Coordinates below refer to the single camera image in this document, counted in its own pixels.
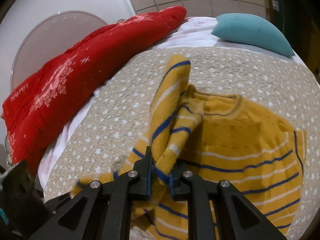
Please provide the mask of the red embroidered quilt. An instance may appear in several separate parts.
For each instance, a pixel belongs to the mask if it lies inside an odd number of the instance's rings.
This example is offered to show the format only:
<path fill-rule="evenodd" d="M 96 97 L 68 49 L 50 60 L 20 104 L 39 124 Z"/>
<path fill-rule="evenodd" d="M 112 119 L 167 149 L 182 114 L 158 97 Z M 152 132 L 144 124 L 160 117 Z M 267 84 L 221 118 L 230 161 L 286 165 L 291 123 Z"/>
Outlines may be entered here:
<path fill-rule="evenodd" d="M 12 162 L 25 160 L 36 173 L 48 145 L 92 93 L 178 28 L 186 14 L 174 6 L 104 26 L 24 80 L 2 105 Z"/>

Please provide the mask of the beige heart-patterned bedspread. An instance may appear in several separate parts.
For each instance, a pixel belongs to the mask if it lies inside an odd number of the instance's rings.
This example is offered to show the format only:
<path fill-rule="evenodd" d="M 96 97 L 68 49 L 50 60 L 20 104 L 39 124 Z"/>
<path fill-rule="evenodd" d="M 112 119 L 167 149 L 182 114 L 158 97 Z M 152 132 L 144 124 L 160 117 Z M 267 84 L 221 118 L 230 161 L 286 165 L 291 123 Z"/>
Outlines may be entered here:
<path fill-rule="evenodd" d="M 319 210 L 319 84 L 302 64 L 241 49 L 153 49 L 131 59 L 94 97 L 44 188 L 111 181 L 152 147 L 151 199 L 134 224 L 157 239 L 187 239 L 187 204 L 173 202 L 169 170 L 185 160 L 226 179 L 288 239 Z"/>

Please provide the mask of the yellow striped knit sweater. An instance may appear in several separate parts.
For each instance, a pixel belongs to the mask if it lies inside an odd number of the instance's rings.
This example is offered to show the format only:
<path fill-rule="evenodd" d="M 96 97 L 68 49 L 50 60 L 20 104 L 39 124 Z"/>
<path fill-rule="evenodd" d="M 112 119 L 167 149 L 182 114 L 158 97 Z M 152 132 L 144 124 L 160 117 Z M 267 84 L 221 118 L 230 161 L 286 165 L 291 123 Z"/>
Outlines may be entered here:
<path fill-rule="evenodd" d="M 148 130 L 119 171 L 100 174 L 113 181 L 152 153 L 148 202 L 133 206 L 135 224 L 156 239 L 187 239 L 186 202 L 169 193 L 169 173 L 178 160 L 208 181 L 230 181 L 272 224 L 287 233 L 300 201 L 306 132 L 240 95 L 198 91 L 189 83 L 190 61 L 174 55 L 150 107 Z"/>

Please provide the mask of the teal pillow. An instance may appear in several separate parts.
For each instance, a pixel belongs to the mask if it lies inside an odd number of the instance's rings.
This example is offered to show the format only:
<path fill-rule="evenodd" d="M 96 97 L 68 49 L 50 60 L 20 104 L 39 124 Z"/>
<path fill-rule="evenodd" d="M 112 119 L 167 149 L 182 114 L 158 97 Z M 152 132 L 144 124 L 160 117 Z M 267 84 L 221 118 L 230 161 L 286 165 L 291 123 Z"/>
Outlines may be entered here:
<path fill-rule="evenodd" d="M 216 19 L 212 34 L 222 40 L 260 47 L 283 56 L 295 54 L 283 33 L 260 16 L 228 13 Z"/>

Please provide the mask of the round pink headboard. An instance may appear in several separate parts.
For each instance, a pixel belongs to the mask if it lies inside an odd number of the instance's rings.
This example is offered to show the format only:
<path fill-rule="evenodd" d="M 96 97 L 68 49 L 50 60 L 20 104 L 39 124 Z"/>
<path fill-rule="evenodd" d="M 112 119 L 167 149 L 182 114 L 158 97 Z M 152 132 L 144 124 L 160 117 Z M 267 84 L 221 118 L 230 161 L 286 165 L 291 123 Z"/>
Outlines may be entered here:
<path fill-rule="evenodd" d="M 11 90 L 40 70 L 49 60 L 106 25 L 107 22 L 102 18 L 79 10 L 60 12 L 43 20 L 25 37 L 15 55 Z"/>

